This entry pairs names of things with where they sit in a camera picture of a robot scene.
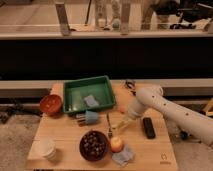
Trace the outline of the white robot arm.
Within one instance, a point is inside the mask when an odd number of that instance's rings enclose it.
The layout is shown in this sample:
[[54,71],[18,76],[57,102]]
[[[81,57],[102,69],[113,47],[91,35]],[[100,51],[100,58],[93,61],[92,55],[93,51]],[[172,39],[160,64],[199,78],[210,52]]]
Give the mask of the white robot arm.
[[138,88],[135,97],[128,105],[127,116],[131,119],[139,118],[148,108],[173,120],[213,149],[213,119],[165,99],[161,86]]

